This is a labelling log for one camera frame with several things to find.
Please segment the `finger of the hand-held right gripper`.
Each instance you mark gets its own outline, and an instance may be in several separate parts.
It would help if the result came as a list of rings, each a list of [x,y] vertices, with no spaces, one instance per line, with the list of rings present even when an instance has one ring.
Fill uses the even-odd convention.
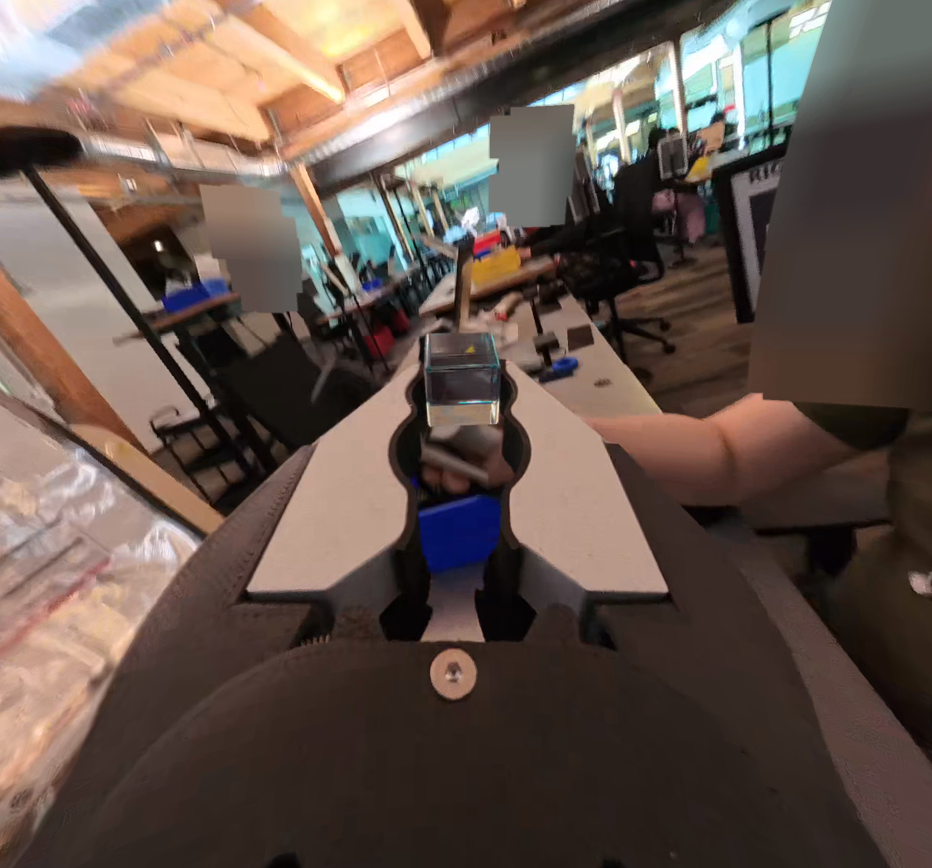
[[[456,478],[466,482],[497,482],[495,458],[488,451],[460,451],[443,446],[421,449],[421,472],[428,482]]]
[[[495,425],[450,425],[430,428],[430,444],[457,455],[501,453],[503,431]]]

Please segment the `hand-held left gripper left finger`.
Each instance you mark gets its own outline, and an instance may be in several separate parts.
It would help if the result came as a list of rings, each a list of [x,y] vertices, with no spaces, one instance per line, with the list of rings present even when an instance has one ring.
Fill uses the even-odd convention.
[[[433,610],[418,523],[423,412],[408,366],[313,446],[247,584],[261,606],[309,606],[295,642],[371,619],[388,641],[420,641]]]

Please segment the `clear glass cube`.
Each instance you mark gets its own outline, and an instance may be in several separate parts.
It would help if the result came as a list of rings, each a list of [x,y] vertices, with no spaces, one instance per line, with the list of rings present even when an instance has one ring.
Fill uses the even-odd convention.
[[[501,363],[491,333],[428,334],[423,340],[422,372],[430,428],[499,423]]]

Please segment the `blue plastic bin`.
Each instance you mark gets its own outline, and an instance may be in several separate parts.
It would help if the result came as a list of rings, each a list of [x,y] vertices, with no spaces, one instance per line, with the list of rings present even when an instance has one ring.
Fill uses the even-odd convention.
[[[485,563],[499,543],[497,497],[475,494],[418,511],[421,548],[431,574]]]

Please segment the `person's right forearm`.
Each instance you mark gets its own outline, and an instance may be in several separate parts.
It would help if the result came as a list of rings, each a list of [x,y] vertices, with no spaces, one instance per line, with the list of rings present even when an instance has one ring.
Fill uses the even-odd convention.
[[[857,455],[792,403],[759,394],[704,419],[657,413],[585,422],[689,506],[740,505]]]

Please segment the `person's right hand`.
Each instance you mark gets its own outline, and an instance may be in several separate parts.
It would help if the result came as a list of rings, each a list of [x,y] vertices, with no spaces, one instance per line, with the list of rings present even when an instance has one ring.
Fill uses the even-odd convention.
[[[472,488],[477,488],[486,492],[500,489],[511,483],[515,478],[515,471],[501,457],[495,458],[494,470],[497,482],[466,482],[456,478],[445,478],[444,482],[428,482],[426,476],[421,472],[423,481],[432,489],[438,489],[453,496],[466,495]]]

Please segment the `black metal cart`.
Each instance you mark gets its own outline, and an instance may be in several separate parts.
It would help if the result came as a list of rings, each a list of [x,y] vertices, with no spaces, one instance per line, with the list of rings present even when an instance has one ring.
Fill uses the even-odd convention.
[[[241,408],[220,405],[212,413],[227,431],[221,439],[197,412],[159,408],[149,419],[159,443],[153,458],[202,500],[226,516],[241,505],[281,464],[276,440]]]

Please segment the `black fabric chair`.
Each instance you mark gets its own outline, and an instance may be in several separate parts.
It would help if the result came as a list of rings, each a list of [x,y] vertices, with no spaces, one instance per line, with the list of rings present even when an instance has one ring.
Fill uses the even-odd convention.
[[[291,452],[314,444],[380,389],[365,367],[293,338],[219,367],[216,382]]]

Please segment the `small yellow storage bin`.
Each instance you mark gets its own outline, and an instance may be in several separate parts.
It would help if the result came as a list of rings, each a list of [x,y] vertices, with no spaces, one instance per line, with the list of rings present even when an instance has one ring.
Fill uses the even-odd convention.
[[[522,258],[513,245],[504,246],[474,256],[472,262],[472,288],[481,289],[506,279],[522,267]]]

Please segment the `black office chair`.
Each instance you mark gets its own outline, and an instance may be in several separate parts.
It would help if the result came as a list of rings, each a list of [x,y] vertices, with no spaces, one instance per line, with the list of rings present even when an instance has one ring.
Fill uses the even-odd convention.
[[[607,304],[609,340],[623,362],[627,362],[624,334],[654,341],[666,354],[677,349],[666,336],[669,321],[657,316],[625,318],[617,307],[620,297],[655,284],[666,274],[652,213],[659,181],[658,157],[652,151],[621,169],[611,200],[601,188],[594,188],[598,209],[588,219],[586,246],[593,249],[598,267],[583,287],[582,297],[589,310]]]

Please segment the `wooden standing desk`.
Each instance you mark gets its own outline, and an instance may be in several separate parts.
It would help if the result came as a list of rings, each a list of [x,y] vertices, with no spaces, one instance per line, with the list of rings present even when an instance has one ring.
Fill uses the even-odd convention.
[[[213,332],[239,318],[240,306],[239,294],[227,290],[205,294],[184,307],[137,311],[130,316],[133,327],[111,338],[111,343],[120,350],[148,350],[188,407],[203,413],[215,403],[217,364],[213,355],[204,354],[197,339],[201,331]]]

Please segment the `instruction sheet sign stand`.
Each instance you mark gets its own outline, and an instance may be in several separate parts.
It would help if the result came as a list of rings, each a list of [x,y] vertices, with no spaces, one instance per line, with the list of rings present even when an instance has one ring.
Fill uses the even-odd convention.
[[[90,707],[223,517],[110,432],[2,392],[2,791]]]

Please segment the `small blue storage bin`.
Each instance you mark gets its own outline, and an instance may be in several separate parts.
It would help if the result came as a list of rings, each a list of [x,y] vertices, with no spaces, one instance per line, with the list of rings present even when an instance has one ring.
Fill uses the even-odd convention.
[[[201,280],[195,284],[167,291],[161,306],[167,314],[179,314],[209,300],[230,293],[229,285],[222,278]]]

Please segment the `black floor lamp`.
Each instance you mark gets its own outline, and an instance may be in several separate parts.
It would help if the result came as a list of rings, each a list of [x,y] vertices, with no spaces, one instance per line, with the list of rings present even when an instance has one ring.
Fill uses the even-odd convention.
[[[2,178],[13,175],[26,178],[122,311],[129,318],[135,316],[140,309],[130,294],[41,175],[43,169],[66,167],[76,162],[85,153],[81,141],[64,130],[22,126],[3,126],[1,138]],[[230,441],[210,408],[200,415],[221,439]]]

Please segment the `wooden support post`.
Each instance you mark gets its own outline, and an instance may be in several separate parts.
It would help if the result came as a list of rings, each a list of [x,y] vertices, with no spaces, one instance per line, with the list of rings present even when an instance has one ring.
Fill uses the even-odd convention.
[[[1,271],[1,335],[65,421],[116,434],[147,455],[144,445]]]

